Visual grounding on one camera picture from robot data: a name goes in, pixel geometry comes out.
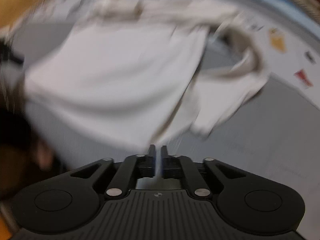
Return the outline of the white t-shirt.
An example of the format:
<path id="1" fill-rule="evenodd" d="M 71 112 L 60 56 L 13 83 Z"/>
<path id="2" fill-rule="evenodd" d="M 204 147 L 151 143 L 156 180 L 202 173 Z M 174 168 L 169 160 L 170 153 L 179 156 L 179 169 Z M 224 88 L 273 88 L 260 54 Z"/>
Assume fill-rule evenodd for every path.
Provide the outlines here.
<path id="1" fill-rule="evenodd" d="M 238 16 L 217 0 L 101 0 L 28 68 L 24 94 L 131 150 L 188 129 L 206 136 L 268 81 Z"/>

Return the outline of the grey patterned bed sheet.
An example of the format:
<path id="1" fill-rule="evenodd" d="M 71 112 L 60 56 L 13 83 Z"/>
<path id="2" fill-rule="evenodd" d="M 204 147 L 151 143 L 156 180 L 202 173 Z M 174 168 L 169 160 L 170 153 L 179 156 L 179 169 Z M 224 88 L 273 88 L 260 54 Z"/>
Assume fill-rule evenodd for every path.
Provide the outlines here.
<path id="1" fill-rule="evenodd" d="M 80 0 L 58 4 L 53 16 L 42 16 L 40 8 L 25 20 L 13 38 L 14 48 L 25 55 L 29 66 L 62 43 L 81 12 L 86 12 L 94 0 L 67 19 L 67 9 Z M 318 88 L 306 88 L 293 76 L 304 69 L 307 77 L 319 77 L 319 40 L 307 30 L 274 10 L 249 0 L 225 0 L 239 5 L 247 17 L 247 27 L 264 24 L 277 28 L 286 36 L 289 54 L 280 63 L 272 63 L 269 81 L 224 124 L 202 140 L 191 133 L 182 133 L 169 140 L 169 153 L 182 153 L 193 160 L 214 156 L 218 160 L 262 177 L 283 183 L 303 197 L 306 211 L 298 232 L 306 239 L 319 239 L 319 108 L 306 93 Z M 83 166 L 104 150 L 116 160 L 129 152 L 112 149 L 77 135 L 63 126 L 53 115 L 32 103 L 27 114 L 40 133 L 58 146 L 58 152 L 75 167 Z"/>

